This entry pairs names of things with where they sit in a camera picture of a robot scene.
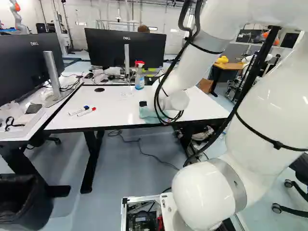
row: chair wheel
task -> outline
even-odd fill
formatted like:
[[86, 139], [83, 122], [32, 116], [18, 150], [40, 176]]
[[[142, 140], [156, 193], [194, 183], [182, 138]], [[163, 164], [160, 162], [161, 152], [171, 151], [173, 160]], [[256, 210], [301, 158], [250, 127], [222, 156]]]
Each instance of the chair wheel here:
[[293, 187], [293, 183], [291, 180], [285, 180], [284, 183], [286, 188], [292, 188]]
[[61, 143], [62, 143], [62, 142], [61, 142], [60, 139], [58, 139], [58, 140], [55, 141], [55, 144], [56, 144], [57, 146], [58, 146], [58, 145], [61, 145]]
[[273, 205], [271, 206], [271, 209], [273, 210], [274, 213], [277, 213], [277, 214], [282, 213], [282, 210], [279, 204], [273, 203]]

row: blue marker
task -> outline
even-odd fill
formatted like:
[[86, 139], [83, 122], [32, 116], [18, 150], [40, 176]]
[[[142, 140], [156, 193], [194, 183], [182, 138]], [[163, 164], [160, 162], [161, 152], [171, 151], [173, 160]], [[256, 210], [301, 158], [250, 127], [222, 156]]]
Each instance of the blue marker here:
[[77, 111], [68, 112], [68, 114], [69, 114], [70, 116], [71, 116], [71, 115], [73, 116], [73, 115], [76, 115], [76, 114], [78, 114], [78, 113], [80, 113], [80, 112], [87, 111], [89, 108], [90, 108], [89, 106], [85, 105], [83, 108], [81, 108], [81, 109], [79, 109], [79, 110], [77, 110]]

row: wooden table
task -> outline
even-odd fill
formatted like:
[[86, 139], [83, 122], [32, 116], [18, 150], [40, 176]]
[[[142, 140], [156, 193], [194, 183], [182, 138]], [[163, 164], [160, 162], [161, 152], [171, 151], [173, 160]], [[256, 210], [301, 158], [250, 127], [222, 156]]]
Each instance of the wooden table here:
[[243, 69], [243, 64], [242, 63], [226, 63], [226, 64], [217, 64], [214, 63], [213, 64], [214, 67], [216, 67], [216, 74], [213, 75], [214, 79], [213, 79], [213, 84], [212, 84], [212, 88], [211, 88], [211, 94], [214, 95], [215, 97], [218, 97], [218, 95], [214, 92], [215, 87], [219, 81], [219, 78], [221, 76], [221, 72], [222, 71], [235, 71], [235, 70], [242, 70]]

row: spray bottle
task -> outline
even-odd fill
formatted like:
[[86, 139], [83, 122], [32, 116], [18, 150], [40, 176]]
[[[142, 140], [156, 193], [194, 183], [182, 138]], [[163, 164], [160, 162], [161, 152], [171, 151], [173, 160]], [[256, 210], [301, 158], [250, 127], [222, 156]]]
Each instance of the spray bottle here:
[[135, 88], [141, 90], [144, 88], [144, 75], [142, 73], [143, 61], [135, 61], [137, 76], [135, 77]]

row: marker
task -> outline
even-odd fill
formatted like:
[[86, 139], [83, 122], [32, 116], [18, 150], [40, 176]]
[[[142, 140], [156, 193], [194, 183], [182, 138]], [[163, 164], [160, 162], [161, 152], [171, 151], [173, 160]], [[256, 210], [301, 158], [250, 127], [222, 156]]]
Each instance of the marker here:
[[78, 117], [81, 117], [81, 116], [86, 115], [86, 114], [88, 114], [88, 113], [90, 113], [90, 112], [94, 112], [95, 110], [96, 110], [96, 107], [93, 107], [93, 108], [91, 108], [90, 110], [87, 110], [87, 111], [83, 111], [83, 112], [78, 113], [77, 116], [78, 116]]
[[71, 116], [76, 115], [80, 112], [87, 111], [89, 109], [89, 106], [85, 105], [83, 108], [79, 109], [78, 111], [68, 112], [68, 114]]

